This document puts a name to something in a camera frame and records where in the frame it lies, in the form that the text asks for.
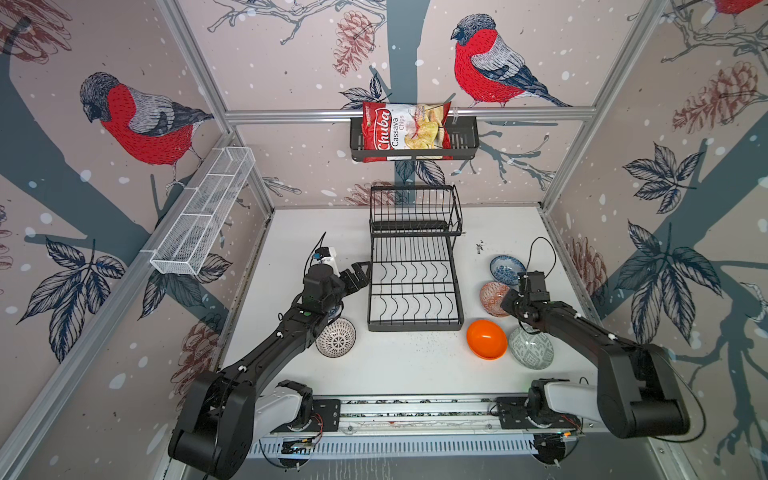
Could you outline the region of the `black wire dish rack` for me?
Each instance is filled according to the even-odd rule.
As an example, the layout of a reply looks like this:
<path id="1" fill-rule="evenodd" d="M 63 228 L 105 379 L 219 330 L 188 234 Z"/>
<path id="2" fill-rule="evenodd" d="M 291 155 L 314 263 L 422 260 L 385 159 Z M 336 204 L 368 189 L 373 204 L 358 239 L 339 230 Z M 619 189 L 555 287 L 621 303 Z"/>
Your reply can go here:
<path id="1" fill-rule="evenodd" d="M 457 189 L 375 185 L 370 190 L 372 332 L 459 331 L 463 303 L 454 256 L 463 233 Z"/>

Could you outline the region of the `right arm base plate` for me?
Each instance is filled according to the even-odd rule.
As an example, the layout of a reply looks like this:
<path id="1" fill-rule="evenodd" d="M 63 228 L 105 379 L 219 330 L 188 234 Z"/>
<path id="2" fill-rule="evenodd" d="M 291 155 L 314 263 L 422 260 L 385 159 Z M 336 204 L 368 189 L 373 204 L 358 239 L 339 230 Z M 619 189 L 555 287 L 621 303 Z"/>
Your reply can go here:
<path id="1" fill-rule="evenodd" d="M 581 430 L 579 417 L 551 410 L 544 400 L 533 402 L 527 397 L 498 397 L 488 413 L 497 417 L 505 430 L 555 429 Z"/>

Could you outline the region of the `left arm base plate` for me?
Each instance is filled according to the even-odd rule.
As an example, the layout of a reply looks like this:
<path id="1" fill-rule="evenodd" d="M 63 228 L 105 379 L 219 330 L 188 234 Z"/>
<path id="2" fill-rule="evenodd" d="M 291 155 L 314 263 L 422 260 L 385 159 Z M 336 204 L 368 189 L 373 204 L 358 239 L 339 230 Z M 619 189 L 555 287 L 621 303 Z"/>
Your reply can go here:
<path id="1" fill-rule="evenodd" d="M 306 421 L 292 426 L 290 423 L 280 425 L 272 430 L 272 434 L 317 434 L 323 431 L 337 432 L 341 417 L 341 401 L 339 399 L 315 399 Z"/>

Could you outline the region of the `red and blue patterned bowl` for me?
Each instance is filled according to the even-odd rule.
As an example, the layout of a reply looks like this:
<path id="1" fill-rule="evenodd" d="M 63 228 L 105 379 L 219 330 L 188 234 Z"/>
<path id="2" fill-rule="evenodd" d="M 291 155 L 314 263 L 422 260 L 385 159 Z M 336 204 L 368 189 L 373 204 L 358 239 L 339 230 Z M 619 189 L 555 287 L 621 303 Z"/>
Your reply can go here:
<path id="1" fill-rule="evenodd" d="M 479 293 L 483 309 L 493 317 L 507 317 L 508 313 L 501 308 L 501 303 L 509 290 L 510 287 L 501 282 L 492 281 L 486 283 Z"/>

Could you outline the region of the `dark blue patterned bowl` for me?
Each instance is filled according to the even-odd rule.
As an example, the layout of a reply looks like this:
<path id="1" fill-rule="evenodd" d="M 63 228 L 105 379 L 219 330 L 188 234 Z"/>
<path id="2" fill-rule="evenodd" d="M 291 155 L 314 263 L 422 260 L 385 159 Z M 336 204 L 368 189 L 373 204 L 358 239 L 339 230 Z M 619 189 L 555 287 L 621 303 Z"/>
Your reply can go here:
<path id="1" fill-rule="evenodd" d="M 334 306 L 330 310 L 330 312 L 326 315 L 325 319 L 328 322 L 335 321 L 341 315 L 341 313 L 343 312 L 343 309 L 344 309 L 344 304 L 343 303 L 339 303 L 338 305 Z"/>

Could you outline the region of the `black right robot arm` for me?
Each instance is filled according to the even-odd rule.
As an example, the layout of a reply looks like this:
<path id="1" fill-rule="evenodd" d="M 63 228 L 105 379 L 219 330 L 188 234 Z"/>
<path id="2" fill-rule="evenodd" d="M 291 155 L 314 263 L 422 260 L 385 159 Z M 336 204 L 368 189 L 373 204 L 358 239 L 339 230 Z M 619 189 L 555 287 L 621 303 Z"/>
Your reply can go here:
<path id="1" fill-rule="evenodd" d="M 557 338 L 597 368 L 594 385 L 561 379 L 536 380 L 529 389 L 528 412 L 537 421 L 564 414 L 602 423 L 622 439 L 684 435 L 690 415 L 664 349 L 618 337 L 553 301 L 541 271 L 518 275 L 501 308 L 524 325 Z"/>

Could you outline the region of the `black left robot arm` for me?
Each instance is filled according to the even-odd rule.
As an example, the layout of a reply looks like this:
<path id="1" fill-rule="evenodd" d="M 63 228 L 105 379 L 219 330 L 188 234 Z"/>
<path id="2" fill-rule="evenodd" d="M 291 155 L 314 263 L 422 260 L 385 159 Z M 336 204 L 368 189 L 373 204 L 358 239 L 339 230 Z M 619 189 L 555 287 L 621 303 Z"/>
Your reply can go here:
<path id="1" fill-rule="evenodd" d="M 344 299 L 369 285 L 370 272 L 368 261 L 339 270 L 334 249 L 317 248 L 307 261 L 302 291 L 276 329 L 237 362 L 205 371 L 191 383 L 169 457 L 214 478 L 230 479 L 254 441 L 284 424 L 306 425 L 312 406 L 308 386 L 282 381 L 271 394 L 263 391 L 338 318 Z"/>

